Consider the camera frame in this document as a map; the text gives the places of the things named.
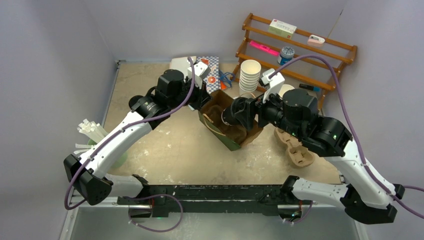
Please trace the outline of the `dark takeout coffee cup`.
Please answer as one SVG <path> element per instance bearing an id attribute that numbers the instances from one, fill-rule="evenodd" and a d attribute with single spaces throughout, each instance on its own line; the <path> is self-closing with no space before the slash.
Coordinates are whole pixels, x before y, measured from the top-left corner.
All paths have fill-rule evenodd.
<path id="1" fill-rule="evenodd" d="M 242 111 L 242 106 L 231 105 L 221 113 L 221 120 L 225 125 L 236 126 L 241 125 L 241 122 L 236 118 L 236 113 Z"/>

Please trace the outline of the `brown pulp cup carrier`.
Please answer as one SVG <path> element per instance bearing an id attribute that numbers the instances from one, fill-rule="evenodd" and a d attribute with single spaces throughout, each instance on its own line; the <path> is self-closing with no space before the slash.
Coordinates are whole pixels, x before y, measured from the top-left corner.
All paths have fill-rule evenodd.
<path id="1" fill-rule="evenodd" d="M 213 105 L 203 113 L 206 127 L 218 137 L 226 137 L 237 144 L 241 144 L 247 137 L 247 131 L 239 125 L 224 124 L 221 119 L 222 112 L 221 106 Z"/>

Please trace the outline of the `green paper bag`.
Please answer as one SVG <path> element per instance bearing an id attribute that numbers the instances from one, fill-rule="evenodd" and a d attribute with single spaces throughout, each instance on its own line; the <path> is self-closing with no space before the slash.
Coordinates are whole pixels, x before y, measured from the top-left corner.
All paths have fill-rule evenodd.
<path id="1" fill-rule="evenodd" d="M 251 130 L 246 130 L 241 125 L 224 124 L 221 114 L 233 101 L 234 99 L 224 91 L 216 90 L 211 93 L 211 99 L 198 112 L 199 121 L 232 152 L 245 148 L 263 131 L 257 121 L 253 122 Z"/>

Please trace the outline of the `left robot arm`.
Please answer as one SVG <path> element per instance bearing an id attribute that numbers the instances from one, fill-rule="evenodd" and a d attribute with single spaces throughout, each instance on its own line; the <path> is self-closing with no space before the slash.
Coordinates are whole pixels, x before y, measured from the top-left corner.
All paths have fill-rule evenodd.
<path id="1" fill-rule="evenodd" d="M 133 96 L 130 112 L 104 139 L 87 152 L 70 154 L 63 161 L 67 178 L 89 205 L 97 205 L 107 197 L 129 197 L 138 205 L 146 203 L 149 191 L 138 175 L 108 174 L 112 165 L 140 138 L 181 107 L 191 105 L 200 109 L 209 99 L 204 78 L 210 73 L 207 66 L 187 72 L 168 69 L 159 76 L 157 85 L 145 95 Z"/>

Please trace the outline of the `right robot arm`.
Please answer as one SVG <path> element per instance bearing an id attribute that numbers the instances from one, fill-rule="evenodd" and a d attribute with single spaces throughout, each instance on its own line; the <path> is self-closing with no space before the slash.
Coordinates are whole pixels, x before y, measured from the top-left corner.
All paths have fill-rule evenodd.
<path id="1" fill-rule="evenodd" d="M 405 188 L 386 181 L 365 158 L 344 124 L 319 114 L 318 101 L 303 89 L 283 96 L 270 94 L 256 98 L 238 97 L 223 112 L 222 120 L 251 130 L 254 122 L 268 124 L 296 138 L 303 147 L 331 163 L 344 177 L 344 183 L 313 182 L 291 175 L 281 187 L 280 196 L 288 204 L 309 200 L 339 207 L 357 222 L 374 225 L 393 223 Z"/>

